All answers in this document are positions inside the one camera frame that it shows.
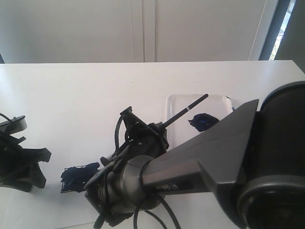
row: dark blue fabric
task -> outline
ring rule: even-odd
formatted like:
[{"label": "dark blue fabric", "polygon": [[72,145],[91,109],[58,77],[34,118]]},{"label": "dark blue fabric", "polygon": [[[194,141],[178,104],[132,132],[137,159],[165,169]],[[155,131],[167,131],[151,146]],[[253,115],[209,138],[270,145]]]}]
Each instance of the dark blue fabric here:
[{"label": "dark blue fabric", "polygon": [[61,191],[83,192],[85,184],[96,174],[100,164],[98,162],[84,167],[70,167],[61,174],[63,186]]},{"label": "dark blue fabric", "polygon": [[191,126],[195,127],[199,132],[205,131],[218,123],[219,120],[209,114],[196,114],[192,120],[189,120]]}]

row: transparent tray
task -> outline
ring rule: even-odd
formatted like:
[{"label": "transparent tray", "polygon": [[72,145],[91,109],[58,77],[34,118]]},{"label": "transparent tray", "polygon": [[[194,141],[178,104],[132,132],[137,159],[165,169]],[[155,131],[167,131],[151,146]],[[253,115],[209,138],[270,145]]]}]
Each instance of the transparent tray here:
[{"label": "transparent tray", "polygon": [[[175,114],[186,108],[201,96],[201,94],[171,95],[167,99],[166,120],[173,117]],[[192,120],[195,115],[207,113],[221,120],[233,110],[234,105],[229,97],[224,95],[209,95],[208,98],[203,100],[196,107],[167,127],[167,138],[170,144],[169,149],[175,148],[176,146],[200,134],[200,132],[196,130],[195,127],[191,126],[188,121]]]}]

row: tabletop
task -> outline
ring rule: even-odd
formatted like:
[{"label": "tabletop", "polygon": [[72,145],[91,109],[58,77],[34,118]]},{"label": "tabletop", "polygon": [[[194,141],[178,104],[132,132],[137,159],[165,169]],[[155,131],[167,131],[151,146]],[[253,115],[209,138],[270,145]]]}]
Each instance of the tabletop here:
[{"label": "tabletop", "polygon": [[[272,90],[301,80],[305,75],[292,61],[0,64],[0,112],[26,115],[28,128],[16,136],[27,138],[23,147],[48,148],[54,160],[40,163],[42,172],[60,177],[59,166],[85,165],[114,151],[119,113],[130,105],[144,122],[159,122],[165,121],[166,99],[172,94],[223,94],[238,107],[253,99],[261,104]],[[56,157],[59,154],[65,154],[65,160]],[[23,212],[11,218],[11,199],[11,190],[0,188],[3,229],[24,226],[27,221],[19,218],[31,217]],[[212,194],[166,199],[182,228],[236,228]],[[69,215],[69,207],[64,212],[67,215],[56,216],[57,221],[76,218]],[[156,212],[170,225],[165,210],[158,207]],[[149,222],[147,229],[158,227],[153,219],[143,218]],[[77,224],[82,225],[73,228],[92,228],[81,221],[50,228]],[[132,221],[119,228],[132,228]]]}]

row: white wall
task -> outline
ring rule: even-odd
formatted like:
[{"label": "white wall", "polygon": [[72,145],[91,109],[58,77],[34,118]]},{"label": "white wall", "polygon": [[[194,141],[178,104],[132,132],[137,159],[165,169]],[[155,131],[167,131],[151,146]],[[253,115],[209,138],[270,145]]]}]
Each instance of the white wall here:
[{"label": "white wall", "polygon": [[277,0],[1,0],[6,63],[257,60]]}]

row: black stick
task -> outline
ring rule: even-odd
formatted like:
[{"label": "black stick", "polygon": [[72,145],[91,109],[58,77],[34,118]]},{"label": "black stick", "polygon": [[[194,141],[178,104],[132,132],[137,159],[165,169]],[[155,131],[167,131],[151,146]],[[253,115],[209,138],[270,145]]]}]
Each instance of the black stick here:
[{"label": "black stick", "polygon": [[178,114],[174,115],[171,119],[167,120],[163,126],[164,128],[168,127],[170,124],[172,124],[174,121],[176,121],[178,118],[180,118],[182,115],[184,115],[186,112],[197,106],[199,103],[201,103],[203,100],[205,100],[207,97],[209,97],[208,94],[205,94],[201,96],[199,99],[197,99],[195,102],[190,104],[188,107],[184,108],[182,111],[180,111]]}]

